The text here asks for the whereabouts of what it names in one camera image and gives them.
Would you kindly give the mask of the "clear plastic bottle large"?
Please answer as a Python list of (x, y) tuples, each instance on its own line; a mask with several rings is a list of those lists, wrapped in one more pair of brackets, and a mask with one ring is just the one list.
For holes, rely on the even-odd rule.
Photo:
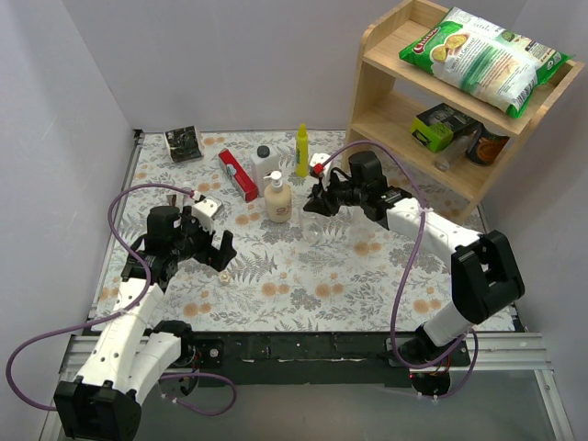
[(379, 231), (379, 225), (368, 219), (361, 208), (351, 210), (351, 220), (348, 230), (348, 240), (351, 245), (369, 243)]

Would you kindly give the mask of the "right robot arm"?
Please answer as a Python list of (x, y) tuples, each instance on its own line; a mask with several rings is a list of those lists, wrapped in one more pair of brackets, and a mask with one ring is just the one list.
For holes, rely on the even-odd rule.
[(414, 239), (450, 269), (450, 302), (411, 339), (393, 345), (399, 362), (409, 368), (440, 363), (474, 326), (524, 295), (522, 276), (503, 233), (476, 232), (435, 214), (410, 192), (390, 185), (371, 151), (352, 154), (348, 172), (332, 167), (331, 160), (326, 153), (311, 157), (309, 173), (318, 182), (305, 211), (332, 217), (342, 206), (359, 207), (369, 220)]

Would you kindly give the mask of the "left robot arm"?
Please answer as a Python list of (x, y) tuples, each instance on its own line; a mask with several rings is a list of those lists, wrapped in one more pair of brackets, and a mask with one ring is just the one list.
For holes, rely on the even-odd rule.
[(115, 319), (101, 332), (74, 380), (62, 381), (54, 402), (64, 433), (89, 440), (131, 440), (141, 405), (168, 368), (213, 367), (222, 347), (197, 338), (181, 321), (148, 321), (180, 263), (195, 260), (217, 272), (236, 256), (232, 233), (213, 245), (221, 203), (205, 198), (182, 209), (150, 210), (147, 232), (131, 246), (121, 272)]

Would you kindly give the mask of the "yellow-green tube bottle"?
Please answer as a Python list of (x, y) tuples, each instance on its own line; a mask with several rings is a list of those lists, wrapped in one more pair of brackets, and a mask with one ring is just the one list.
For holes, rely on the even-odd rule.
[(309, 173), (309, 138), (305, 123), (300, 123), (296, 134), (296, 174), (299, 177), (306, 177)]

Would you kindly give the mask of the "beige pump lotion bottle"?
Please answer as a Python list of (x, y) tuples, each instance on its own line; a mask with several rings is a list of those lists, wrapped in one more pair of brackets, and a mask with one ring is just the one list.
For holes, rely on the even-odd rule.
[(264, 200), (268, 218), (275, 223), (290, 220), (292, 211), (292, 195), (290, 186), (284, 182), (283, 175), (276, 170), (264, 177), (266, 188)]

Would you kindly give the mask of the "white bottle black cap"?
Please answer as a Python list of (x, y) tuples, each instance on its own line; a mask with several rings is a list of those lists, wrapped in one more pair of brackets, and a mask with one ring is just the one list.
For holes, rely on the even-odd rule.
[(258, 146), (250, 155), (251, 177), (254, 181), (258, 196), (262, 197), (266, 188), (265, 177), (280, 169), (279, 155), (267, 145)]

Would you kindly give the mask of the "clear small bottle on shelf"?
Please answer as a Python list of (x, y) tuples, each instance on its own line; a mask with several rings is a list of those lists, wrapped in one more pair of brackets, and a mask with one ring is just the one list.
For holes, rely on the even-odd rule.
[(473, 131), (471, 134), (460, 136), (452, 141), (436, 156), (435, 168), (441, 172), (447, 172), (458, 159), (465, 155), (471, 144), (475, 142), (477, 135), (478, 132)]

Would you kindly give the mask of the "red toothpaste box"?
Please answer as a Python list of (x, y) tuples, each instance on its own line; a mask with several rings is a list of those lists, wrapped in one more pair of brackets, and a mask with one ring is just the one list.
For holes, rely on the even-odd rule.
[(233, 187), (245, 202), (251, 202), (258, 197), (258, 189), (252, 178), (228, 149), (218, 153), (220, 167), (229, 178)]

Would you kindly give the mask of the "green black box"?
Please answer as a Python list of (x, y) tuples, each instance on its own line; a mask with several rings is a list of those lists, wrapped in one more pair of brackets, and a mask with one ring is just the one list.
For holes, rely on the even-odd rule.
[(478, 121), (447, 105), (439, 104), (416, 115), (410, 133), (432, 153), (440, 153), (458, 136), (468, 134)]

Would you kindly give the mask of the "black patterned box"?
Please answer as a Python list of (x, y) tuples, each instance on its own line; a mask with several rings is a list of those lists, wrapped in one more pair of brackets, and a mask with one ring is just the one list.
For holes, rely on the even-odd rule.
[(200, 135), (194, 126), (165, 131), (164, 140), (169, 156), (174, 163), (203, 158)]

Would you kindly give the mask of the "wooden shelf unit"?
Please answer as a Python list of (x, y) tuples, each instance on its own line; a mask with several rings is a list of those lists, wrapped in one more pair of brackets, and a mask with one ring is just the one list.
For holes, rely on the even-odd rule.
[[(403, 1), (367, 28), (358, 53), (355, 98), (346, 134), (349, 141), (368, 139), (385, 144), (405, 163), (465, 198), (468, 205), (451, 217), (462, 223), (477, 208), (584, 65), (582, 62), (566, 62), (547, 84), (536, 88), (525, 114), (519, 119), (511, 119), (499, 109), (400, 60), (400, 50), (423, 36), (446, 13), (445, 7), (430, 1)], [(489, 166), (475, 165), (461, 158), (448, 171), (438, 170), (434, 165), (434, 154), (410, 133), (414, 117), (426, 106), (396, 91), (394, 86), (398, 80), (418, 87), (436, 103), (444, 102), (470, 115), (490, 131), (508, 136), (509, 143)]]

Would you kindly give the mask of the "tin can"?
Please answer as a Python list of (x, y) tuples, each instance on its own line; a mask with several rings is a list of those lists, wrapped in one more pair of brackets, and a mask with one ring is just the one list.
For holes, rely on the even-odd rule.
[(477, 165), (491, 165), (509, 141), (508, 136), (493, 133), (480, 125), (466, 150), (466, 157)]

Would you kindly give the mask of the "green chips bag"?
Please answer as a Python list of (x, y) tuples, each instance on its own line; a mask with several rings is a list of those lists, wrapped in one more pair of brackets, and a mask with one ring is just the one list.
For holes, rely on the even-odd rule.
[(518, 119), (571, 56), (453, 7), (399, 58)]

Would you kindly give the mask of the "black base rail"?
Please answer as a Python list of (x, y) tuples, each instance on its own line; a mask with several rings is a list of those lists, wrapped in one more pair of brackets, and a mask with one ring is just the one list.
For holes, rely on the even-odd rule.
[(193, 332), (183, 349), (196, 367), (239, 386), (382, 385), (408, 389), (407, 367), (382, 332)]

